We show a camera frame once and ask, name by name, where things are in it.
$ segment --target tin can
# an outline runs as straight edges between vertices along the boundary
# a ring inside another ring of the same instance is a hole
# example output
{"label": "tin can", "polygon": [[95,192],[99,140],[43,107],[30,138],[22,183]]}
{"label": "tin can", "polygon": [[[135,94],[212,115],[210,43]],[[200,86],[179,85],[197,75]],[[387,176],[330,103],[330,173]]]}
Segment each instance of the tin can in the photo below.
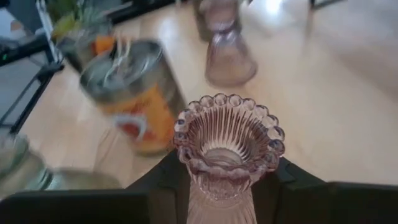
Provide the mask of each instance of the tin can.
{"label": "tin can", "polygon": [[97,56],[80,77],[82,89],[111,117],[141,154],[166,152],[185,102],[162,47],[152,40],[131,44],[127,69],[117,74],[111,52]]}

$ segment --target orange label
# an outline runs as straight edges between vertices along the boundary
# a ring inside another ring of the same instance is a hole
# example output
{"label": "orange label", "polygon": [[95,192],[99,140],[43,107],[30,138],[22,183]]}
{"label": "orange label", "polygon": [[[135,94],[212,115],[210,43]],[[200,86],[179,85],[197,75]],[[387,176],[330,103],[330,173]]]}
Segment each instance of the orange label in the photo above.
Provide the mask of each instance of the orange label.
{"label": "orange label", "polygon": [[129,100],[100,105],[142,152],[166,150],[175,118],[157,84]]}

